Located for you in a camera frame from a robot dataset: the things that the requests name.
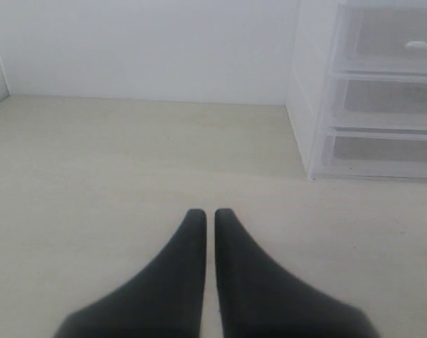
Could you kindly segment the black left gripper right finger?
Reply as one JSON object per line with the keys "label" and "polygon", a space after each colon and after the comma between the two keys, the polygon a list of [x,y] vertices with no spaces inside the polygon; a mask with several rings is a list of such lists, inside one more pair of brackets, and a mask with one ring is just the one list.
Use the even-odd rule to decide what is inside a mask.
{"label": "black left gripper right finger", "polygon": [[281,267],[230,208],[215,211],[217,292],[225,337],[378,337],[364,312]]}

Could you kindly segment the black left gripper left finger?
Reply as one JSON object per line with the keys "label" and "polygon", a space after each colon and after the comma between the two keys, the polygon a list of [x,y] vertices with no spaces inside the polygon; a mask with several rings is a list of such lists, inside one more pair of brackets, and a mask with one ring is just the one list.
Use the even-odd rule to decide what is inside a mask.
{"label": "black left gripper left finger", "polygon": [[187,211],[159,254],[130,281],[70,314],[56,337],[199,337],[207,218]]}

